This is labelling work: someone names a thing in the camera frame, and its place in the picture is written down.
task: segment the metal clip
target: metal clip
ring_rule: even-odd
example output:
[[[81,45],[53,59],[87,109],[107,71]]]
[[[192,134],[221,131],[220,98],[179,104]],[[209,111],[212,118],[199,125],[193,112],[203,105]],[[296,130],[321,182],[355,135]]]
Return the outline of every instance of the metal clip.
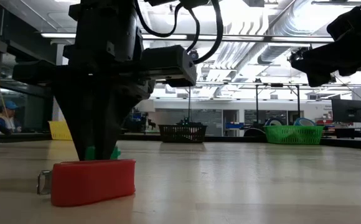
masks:
[[[45,178],[44,186],[41,188],[41,177]],[[37,185],[37,194],[38,195],[48,195],[50,194],[52,184],[52,171],[43,170],[38,175],[38,185]]]

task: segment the yellow bin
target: yellow bin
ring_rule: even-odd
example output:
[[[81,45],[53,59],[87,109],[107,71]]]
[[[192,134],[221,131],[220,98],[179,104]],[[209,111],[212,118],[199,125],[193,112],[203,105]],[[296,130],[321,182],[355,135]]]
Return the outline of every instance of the yellow bin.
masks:
[[[65,121],[49,121],[49,126],[53,140],[73,140]]]

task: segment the blue cap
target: blue cap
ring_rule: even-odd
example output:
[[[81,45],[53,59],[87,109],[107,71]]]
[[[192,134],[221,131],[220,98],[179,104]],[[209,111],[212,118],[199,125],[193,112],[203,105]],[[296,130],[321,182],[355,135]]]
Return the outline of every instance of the blue cap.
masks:
[[[11,101],[11,100],[8,100],[8,101],[5,102],[5,107],[6,107],[7,109],[9,109],[9,110],[15,110],[15,109],[17,109],[17,105],[16,105],[13,101]]]

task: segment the red container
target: red container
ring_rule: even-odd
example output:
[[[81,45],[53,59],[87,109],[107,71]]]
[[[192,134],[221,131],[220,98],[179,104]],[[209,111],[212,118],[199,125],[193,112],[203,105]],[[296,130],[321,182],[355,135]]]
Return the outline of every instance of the red container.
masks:
[[[134,194],[135,162],[126,159],[55,164],[52,205],[79,206]]]

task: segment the ceiling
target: ceiling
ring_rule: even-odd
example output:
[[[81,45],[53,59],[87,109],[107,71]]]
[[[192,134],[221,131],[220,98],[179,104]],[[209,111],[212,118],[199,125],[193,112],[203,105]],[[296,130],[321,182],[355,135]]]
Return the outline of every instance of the ceiling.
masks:
[[[77,0],[0,0],[0,4],[20,17],[39,32],[69,32],[76,31],[77,23],[68,16],[68,8]],[[320,35],[329,36],[326,26],[338,15],[351,10],[345,6],[318,6],[312,0],[296,0],[284,14],[278,15],[292,0],[278,0],[278,4],[265,4],[265,7],[249,7],[243,0],[223,0],[220,2],[222,17],[225,24],[225,34],[232,35]],[[174,18],[171,5],[151,7],[142,0],[139,5],[148,26],[156,32],[169,32]],[[215,13],[212,6],[201,6],[194,9],[201,25],[201,34],[216,34]],[[176,34],[194,34],[195,24],[185,9],[180,10]],[[144,41],[144,47],[164,47],[180,44],[188,47],[188,41],[154,40]],[[203,55],[212,46],[212,42],[198,42],[196,50]],[[191,93],[194,98],[254,98],[255,90],[244,85],[209,85],[204,82],[238,82],[252,83],[257,78],[267,83],[307,83],[304,73],[293,68],[287,61],[290,51],[301,47],[288,44],[272,46],[263,43],[230,43],[223,42],[217,53],[206,63],[197,66],[198,81]],[[261,58],[270,59],[269,64],[260,63]],[[351,77],[339,77],[343,83],[361,84],[361,74]],[[331,95],[348,92],[347,87],[325,90],[325,88],[310,88],[301,90],[301,99],[309,95]],[[187,95],[184,88],[173,89],[157,84],[152,97],[183,97]],[[270,95],[292,100],[295,94],[288,89],[262,89],[260,98],[270,99]]]

